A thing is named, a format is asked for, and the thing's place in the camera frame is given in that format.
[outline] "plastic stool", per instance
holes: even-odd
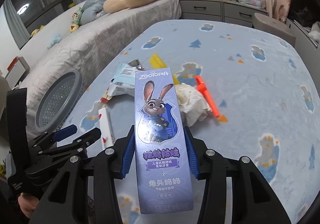
[[[254,14],[252,23],[255,29],[276,35],[290,43],[292,47],[295,46],[296,37],[291,33],[290,28],[284,23],[261,13]]]
[[[36,130],[40,134],[60,130],[83,93],[82,76],[76,70],[56,80],[40,102]]]

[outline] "rabbit face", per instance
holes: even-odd
[[[168,91],[173,87],[173,84],[164,86],[159,97],[157,99],[151,99],[155,84],[153,81],[148,81],[143,90],[145,105],[143,110],[150,116],[158,116],[165,113],[166,109],[164,107],[163,98],[168,93]]]

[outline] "purple banner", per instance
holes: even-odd
[[[168,168],[168,167],[177,167],[178,160],[171,159],[171,160],[159,160],[153,162],[147,162],[148,169],[156,169],[156,168]]]

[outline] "drawer handle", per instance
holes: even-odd
[[[197,7],[197,6],[194,6],[193,8],[194,9],[203,9],[203,10],[207,9],[206,7]]]
[[[252,17],[252,15],[251,15],[251,14],[246,14],[246,13],[243,13],[243,12],[239,12],[239,14],[240,14],[240,15],[248,16],[248,17],[250,17],[250,18]]]

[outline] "rabbit character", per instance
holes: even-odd
[[[168,91],[173,87],[173,84],[168,84],[163,87],[159,97],[157,99],[152,98],[155,84],[153,81],[148,81],[143,90],[144,96],[144,124],[148,125],[151,131],[148,135],[148,141],[155,141],[161,143],[164,140],[171,139],[166,131],[166,127],[169,126],[169,122],[166,121],[160,115],[166,112],[163,98]]]

